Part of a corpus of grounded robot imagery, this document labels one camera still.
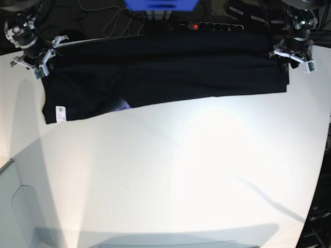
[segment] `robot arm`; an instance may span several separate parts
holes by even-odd
[[[15,57],[11,65],[23,65],[32,69],[35,79],[49,75],[48,60],[55,56],[58,45],[68,36],[56,36],[52,41],[44,40],[37,27],[36,15],[40,0],[0,0],[0,7],[15,11],[16,16],[5,23],[5,36],[23,51],[23,56]]]
[[[40,7],[41,1],[0,0],[0,8],[17,12],[16,18],[5,24],[5,35],[17,48],[22,49],[24,55],[14,58],[12,65],[21,64],[32,69],[36,79],[49,75],[48,59],[55,56],[56,47],[63,40],[68,39],[67,36],[58,36],[52,41],[45,41],[41,37],[35,26],[36,9]],[[291,61],[292,67],[305,64],[301,68],[304,68],[307,73],[315,71],[316,64],[312,59],[313,42],[309,39],[309,35],[311,30],[317,27],[318,19],[312,10],[324,6],[327,0],[282,1],[285,3],[288,34],[274,46],[270,56],[286,57]]]

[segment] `white tag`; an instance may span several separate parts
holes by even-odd
[[[251,17],[251,19],[256,20],[256,21],[265,22],[262,18],[255,17],[255,16],[250,16],[250,17]]]
[[[56,122],[66,122],[67,121],[67,112],[66,107],[55,106]]]
[[[244,15],[244,13],[236,8],[233,8],[232,6],[229,6],[229,9],[231,9],[232,11],[238,13],[238,14],[241,14],[242,16]]]

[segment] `black cloth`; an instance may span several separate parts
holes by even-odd
[[[42,79],[46,123],[203,97],[286,92],[288,72],[269,58],[263,35],[175,34],[94,41],[61,48]]]

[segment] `power strip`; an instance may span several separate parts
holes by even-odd
[[[198,30],[198,31],[215,31],[215,32],[229,32],[244,31],[244,26],[240,24],[230,24],[230,23],[217,23],[217,22],[196,22],[190,23],[187,25],[189,30]]]

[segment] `white surface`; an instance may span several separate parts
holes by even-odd
[[[40,228],[56,233],[58,247],[107,240],[296,246],[327,137],[331,50],[314,48],[318,73],[291,70],[287,93],[166,103],[48,126],[41,82],[11,69],[13,56],[0,58],[6,146],[22,184],[42,199]]]
[[[5,130],[4,130],[4,123],[3,123],[3,111],[2,109],[4,108],[3,104],[5,104],[4,100],[2,99],[2,86],[4,85],[2,83],[2,80],[4,78],[1,76],[3,75],[3,59],[0,59],[0,167],[2,167],[3,159],[1,158],[8,158],[9,157],[9,151],[6,146],[6,140],[5,140]]]
[[[12,198],[21,186],[15,164],[0,173],[0,246],[32,248],[24,238],[12,208]]]
[[[0,169],[9,161],[8,158],[0,157]]]

